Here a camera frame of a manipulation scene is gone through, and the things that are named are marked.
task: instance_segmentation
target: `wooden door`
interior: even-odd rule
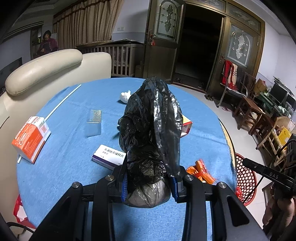
[[[221,97],[223,87],[220,85],[225,60],[242,68],[243,72],[252,74],[259,45],[260,35],[239,21],[226,17],[220,51],[214,65],[207,93]]]
[[[143,78],[169,83],[175,69],[185,15],[183,0],[150,0]]]

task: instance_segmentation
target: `gray plastic bag bottom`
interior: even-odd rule
[[[145,184],[129,193],[125,204],[131,207],[152,208],[170,199],[168,179],[164,177],[154,184]]]

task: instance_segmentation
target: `purple stripe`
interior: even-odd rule
[[[92,157],[93,157],[94,159],[96,159],[97,161],[103,162],[103,163],[105,163],[105,164],[107,164],[107,165],[109,165],[109,166],[112,166],[112,167],[116,167],[116,166],[117,166],[116,164],[114,164],[114,163],[112,163],[112,162],[109,162],[109,161],[106,161],[105,159],[100,158],[100,157],[98,157],[98,156],[96,156],[96,155],[93,155]]]

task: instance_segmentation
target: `woman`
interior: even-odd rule
[[[37,57],[57,51],[58,46],[55,39],[51,38],[52,33],[47,30],[43,34],[43,41],[41,42],[39,49],[37,51]]]

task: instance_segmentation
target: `maroon jacket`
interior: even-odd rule
[[[57,42],[55,41],[55,39],[49,38],[41,42],[39,49],[37,51],[37,54],[39,56],[42,56],[57,50],[58,50]]]

